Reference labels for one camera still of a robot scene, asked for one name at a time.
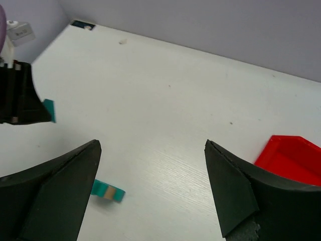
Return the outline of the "teal triangular wood block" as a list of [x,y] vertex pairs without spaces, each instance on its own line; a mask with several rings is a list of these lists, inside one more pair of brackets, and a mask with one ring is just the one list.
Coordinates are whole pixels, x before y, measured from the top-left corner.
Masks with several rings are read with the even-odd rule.
[[55,102],[50,99],[44,99],[43,105],[51,115],[51,122],[56,123]]

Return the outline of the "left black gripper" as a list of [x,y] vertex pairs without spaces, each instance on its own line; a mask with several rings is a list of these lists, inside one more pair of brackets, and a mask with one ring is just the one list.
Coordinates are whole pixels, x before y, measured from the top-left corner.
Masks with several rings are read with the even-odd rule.
[[1,64],[1,124],[36,124],[52,120],[37,95],[32,66],[17,62],[13,68]]

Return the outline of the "red plastic bin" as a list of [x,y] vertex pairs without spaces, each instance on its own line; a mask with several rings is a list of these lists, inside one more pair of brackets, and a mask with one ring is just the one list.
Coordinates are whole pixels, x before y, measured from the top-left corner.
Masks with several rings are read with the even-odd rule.
[[320,147],[300,136],[271,136],[254,165],[293,181],[320,186]]

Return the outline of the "teal arch wood block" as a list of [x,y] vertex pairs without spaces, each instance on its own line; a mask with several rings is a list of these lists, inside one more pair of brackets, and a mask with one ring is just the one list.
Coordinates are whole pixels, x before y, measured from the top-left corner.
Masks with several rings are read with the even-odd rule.
[[112,201],[115,201],[115,202],[121,202],[125,196],[125,191],[122,190],[122,189],[119,189],[115,186],[112,186],[116,189],[116,193],[114,195],[114,199]]

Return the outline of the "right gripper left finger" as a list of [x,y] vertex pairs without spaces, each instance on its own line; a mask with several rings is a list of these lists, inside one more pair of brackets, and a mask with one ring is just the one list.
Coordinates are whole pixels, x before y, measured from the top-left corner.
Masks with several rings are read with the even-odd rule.
[[91,140],[1,177],[1,240],[77,240],[100,157]]

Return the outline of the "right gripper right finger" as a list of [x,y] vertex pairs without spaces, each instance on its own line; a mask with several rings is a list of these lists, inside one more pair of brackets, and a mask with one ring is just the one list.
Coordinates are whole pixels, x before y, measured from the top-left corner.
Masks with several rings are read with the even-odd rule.
[[320,240],[320,188],[257,167],[208,140],[206,166],[225,240]]

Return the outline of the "teal rectangular wood block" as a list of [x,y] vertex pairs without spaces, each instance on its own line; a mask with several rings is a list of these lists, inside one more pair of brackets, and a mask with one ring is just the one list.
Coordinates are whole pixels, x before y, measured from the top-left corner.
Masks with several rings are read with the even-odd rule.
[[93,187],[91,190],[91,195],[96,195],[98,197],[104,197],[106,190],[108,189],[109,185],[101,182],[97,179],[94,180]]

